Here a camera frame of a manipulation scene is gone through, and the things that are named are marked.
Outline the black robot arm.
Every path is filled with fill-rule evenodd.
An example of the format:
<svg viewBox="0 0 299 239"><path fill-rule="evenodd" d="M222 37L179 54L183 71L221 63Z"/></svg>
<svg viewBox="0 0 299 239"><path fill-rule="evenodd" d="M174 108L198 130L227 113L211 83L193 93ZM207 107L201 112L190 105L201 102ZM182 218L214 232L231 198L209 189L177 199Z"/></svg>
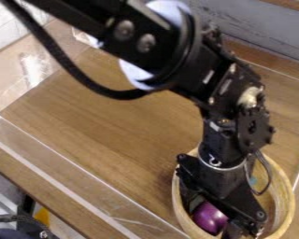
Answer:
<svg viewBox="0 0 299 239"><path fill-rule="evenodd" d="M16 0L0 0L55 60L95 93L135 100L173 91L191 100L203 118L198 154L178 155L182 201L197 197L222 218L206 225L222 239L258 237L269 216L252 184L253 167L276 132L260 75L226 50L219 28L201 21L181 2L157 0L27 0L99 41L102 50L137 69L133 89L118 91L94 81L71 61L50 33Z"/></svg>

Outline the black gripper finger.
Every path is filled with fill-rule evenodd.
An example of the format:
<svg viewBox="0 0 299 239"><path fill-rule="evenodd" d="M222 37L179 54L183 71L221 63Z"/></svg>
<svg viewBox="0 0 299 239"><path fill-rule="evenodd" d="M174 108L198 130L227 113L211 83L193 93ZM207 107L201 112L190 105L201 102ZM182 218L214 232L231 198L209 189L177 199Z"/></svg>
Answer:
<svg viewBox="0 0 299 239"><path fill-rule="evenodd" d="M191 216L198 206L203 203L205 197L197 186L187 186L183 181L179 182L179 195L186 213Z"/></svg>
<svg viewBox="0 0 299 239"><path fill-rule="evenodd" d="M241 239L249 235L245 226L238 221L230 221L225 227L221 239Z"/></svg>

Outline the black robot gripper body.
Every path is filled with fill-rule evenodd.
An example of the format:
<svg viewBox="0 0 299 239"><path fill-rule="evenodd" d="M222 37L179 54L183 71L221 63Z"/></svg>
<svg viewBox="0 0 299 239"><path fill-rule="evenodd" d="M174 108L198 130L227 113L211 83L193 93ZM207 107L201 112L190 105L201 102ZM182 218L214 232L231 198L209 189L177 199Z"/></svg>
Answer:
<svg viewBox="0 0 299 239"><path fill-rule="evenodd" d="M253 156L238 157L234 162L226 162L207 147L199 147L197 153L178 155L175 210L183 210L189 217L187 222L195 224L193 216L189 216L183 209L179 195L181 181L187 186L199 188L205 201L227 216L227 223L238 221L252 238L262 234L269 216L257 196L262 195L269 187L262 190L253 188L250 181L253 167Z"/></svg>

